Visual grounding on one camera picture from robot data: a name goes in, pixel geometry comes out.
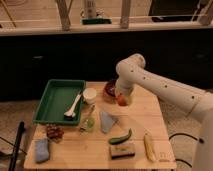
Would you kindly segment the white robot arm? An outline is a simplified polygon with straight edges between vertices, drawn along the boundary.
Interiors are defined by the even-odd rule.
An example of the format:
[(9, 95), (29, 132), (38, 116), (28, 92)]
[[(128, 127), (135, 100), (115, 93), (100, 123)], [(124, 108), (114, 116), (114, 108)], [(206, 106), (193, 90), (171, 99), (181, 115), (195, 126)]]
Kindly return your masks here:
[(146, 71), (145, 65), (145, 58), (138, 53), (117, 63), (118, 104), (131, 104), (137, 84), (191, 115), (201, 123), (192, 171), (213, 171), (213, 93)]

